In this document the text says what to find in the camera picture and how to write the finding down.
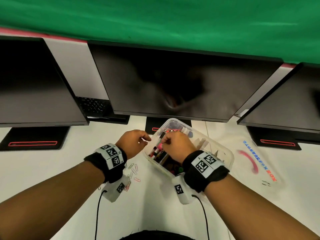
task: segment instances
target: monitor base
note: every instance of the monitor base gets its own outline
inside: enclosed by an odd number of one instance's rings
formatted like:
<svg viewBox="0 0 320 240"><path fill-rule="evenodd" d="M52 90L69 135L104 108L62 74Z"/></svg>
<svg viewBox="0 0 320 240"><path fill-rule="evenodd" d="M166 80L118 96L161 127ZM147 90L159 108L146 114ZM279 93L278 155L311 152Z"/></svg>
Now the monitor base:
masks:
<svg viewBox="0 0 320 240"><path fill-rule="evenodd" d="M146 133L148 133L149 135L153 135L168 119L169 118L147 117L146 128L145 128ZM192 127L191 120L180 120L180 121Z"/></svg>
<svg viewBox="0 0 320 240"><path fill-rule="evenodd" d="M0 143L0 151L61 149L70 126L11 128Z"/></svg>
<svg viewBox="0 0 320 240"><path fill-rule="evenodd" d="M301 150L298 143L320 145L320 134L285 129L247 126L247 130L259 147Z"/></svg>

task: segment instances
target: computer monitor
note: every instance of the computer monitor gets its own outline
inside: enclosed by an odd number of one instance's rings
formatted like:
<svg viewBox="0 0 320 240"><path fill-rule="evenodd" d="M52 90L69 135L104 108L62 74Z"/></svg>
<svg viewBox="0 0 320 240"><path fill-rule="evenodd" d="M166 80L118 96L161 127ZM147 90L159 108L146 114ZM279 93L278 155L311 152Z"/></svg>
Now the computer monitor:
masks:
<svg viewBox="0 0 320 240"><path fill-rule="evenodd" d="M22 130L22 141L9 141L10 145L6 141L2 146L32 149L36 144L54 144L49 141L57 139L49 134L47 140L36 142L36 131L45 135L46 128L51 128L50 133L56 134L67 131L66 126L89 124L43 39L1 36L0 50L0 127L15 127L12 131L17 140L21 131L17 127L33 127ZM52 129L53 126L64 128ZM33 140L26 141L27 132Z"/></svg>
<svg viewBox="0 0 320 240"><path fill-rule="evenodd" d="M115 114L227 122L280 59L89 41Z"/></svg>
<svg viewBox="0 0 320 240"><path fill-rule="evenodd" d="M298 64L238 124L249 126L262 146L294 149L297 142L320 144L320 66Z"/></svg>

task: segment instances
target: green backdrop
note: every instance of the green backdrop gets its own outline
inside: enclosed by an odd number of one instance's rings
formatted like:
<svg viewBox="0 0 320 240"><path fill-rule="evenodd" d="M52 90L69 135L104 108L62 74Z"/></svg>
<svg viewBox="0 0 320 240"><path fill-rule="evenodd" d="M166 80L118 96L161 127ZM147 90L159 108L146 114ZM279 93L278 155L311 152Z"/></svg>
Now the green backdrop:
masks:
<svg viewBox="0 0 320 240"><path fill-rule="evenodd" d="M320 0L0 0L0 26L320 63Z"/></svg>

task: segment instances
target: red led strip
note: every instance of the red led strip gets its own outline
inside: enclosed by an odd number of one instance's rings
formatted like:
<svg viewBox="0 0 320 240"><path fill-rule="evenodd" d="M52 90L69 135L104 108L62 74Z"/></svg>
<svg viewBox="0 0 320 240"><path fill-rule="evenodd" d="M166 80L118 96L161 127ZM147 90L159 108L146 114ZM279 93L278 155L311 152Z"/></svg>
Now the red led strip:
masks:
<svg viewBox="0 0 320 240"><path fill-rule="evenodd" d="M291 147L295 147L296 144L293 142L287 142L287 141L277 141L277 140L260 140L262 143L266 143L266 144L275 144L275 145L282 145L282 146L291 146Z"/></svg>
<svg viewBox="0 0 320 240"><path fill-rule="evenodd" d="M24 145L24 143L50 143L50 144L32 144ZM58 144L58 141L14 141L8 144L8 147L31 147L31 146L55 146Z"/></svg>

